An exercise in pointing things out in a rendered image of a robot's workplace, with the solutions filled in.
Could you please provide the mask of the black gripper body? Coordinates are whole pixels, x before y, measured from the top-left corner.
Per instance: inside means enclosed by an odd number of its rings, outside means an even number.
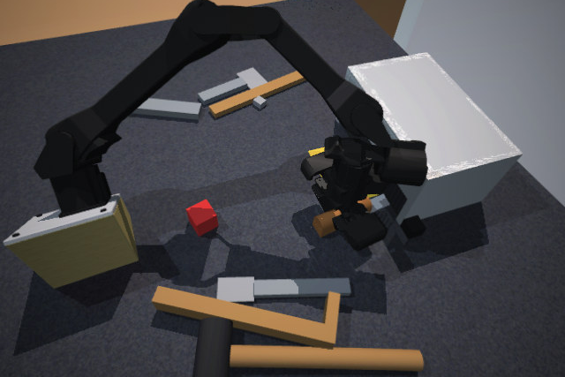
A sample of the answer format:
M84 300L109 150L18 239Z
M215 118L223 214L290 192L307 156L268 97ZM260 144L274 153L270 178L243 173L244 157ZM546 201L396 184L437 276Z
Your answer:
M382 240L387 234L387 228L375 213L369 213L362 203L358 203L364 186L371 184L369 177L357 186L347 186L339 183L332 174L334 159L324 157L324 152L305 158L300 170L307 180L315 178L316 187L325 194L336 210L342 213L341 218L346 226L343 233L353 250L360 251L369 245Z

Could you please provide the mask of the red cube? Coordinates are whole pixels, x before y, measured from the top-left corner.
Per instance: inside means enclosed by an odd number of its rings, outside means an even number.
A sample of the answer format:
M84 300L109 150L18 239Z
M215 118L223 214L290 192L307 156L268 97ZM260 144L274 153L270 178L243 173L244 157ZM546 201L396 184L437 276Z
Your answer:
M217 214L207 199L186 209L189 221L199 236L218 227Z

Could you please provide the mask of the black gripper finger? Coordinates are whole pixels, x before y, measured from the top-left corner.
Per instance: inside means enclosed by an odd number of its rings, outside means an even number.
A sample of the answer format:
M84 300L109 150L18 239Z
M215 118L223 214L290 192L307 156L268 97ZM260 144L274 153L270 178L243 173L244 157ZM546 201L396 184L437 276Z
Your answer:
M343 228L346 226L345 222L341 218L341 215L332 218L335 230L343 232Z
M316 187L315 184L312 185L312 189L313 189L313 192L314 192L315 196L317 197L324 213L333 209L333 206L329 202L328 198L325 196L325 194L320 193L320 191L318 190L318 188Z

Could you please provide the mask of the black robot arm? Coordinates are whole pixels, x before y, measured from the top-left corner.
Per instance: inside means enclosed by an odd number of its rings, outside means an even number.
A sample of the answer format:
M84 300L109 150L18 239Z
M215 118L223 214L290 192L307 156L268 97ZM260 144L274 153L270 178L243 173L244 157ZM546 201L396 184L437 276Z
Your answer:
M215 5L192 0L173 23L165 41L98 102L50 126L34 165L49 178L61 209L59 218L107 204L109 183L98 165L122 138L118 126L183 67L228 41L265 39L322 96L340 124L360 139L325 138L324 157L332 174L357 186L369 177L359 200L380 195L388 184L421 186L428 171L426 143L391 139L383 109L369 94L339 76L271 6Z

